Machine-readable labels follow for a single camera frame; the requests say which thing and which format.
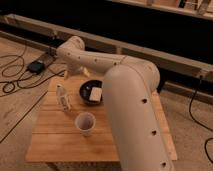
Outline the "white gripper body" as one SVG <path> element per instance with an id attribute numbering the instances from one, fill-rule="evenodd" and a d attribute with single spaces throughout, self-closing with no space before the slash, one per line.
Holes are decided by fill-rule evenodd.
<path id="1" fill-rule="evenodd" d="M 80 65 L 67 65 L 64 73 L 64 78 L 68 79 L 71 76 L 83 75 L 89 77 L 90 73 L 86 67 Z"/>

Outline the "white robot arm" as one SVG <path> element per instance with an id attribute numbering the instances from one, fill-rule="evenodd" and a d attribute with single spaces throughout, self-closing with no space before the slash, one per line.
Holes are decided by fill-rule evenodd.
<path id="1" fill-rule="evenodd" d="M 175 171 L 152 100 L 160 82 L 154 63 L 87 51 L 78 36 L 61 44 L 56 54 L 71 75 L 83 67 L 103 75 L 103 103 L 122 171 Z"/>

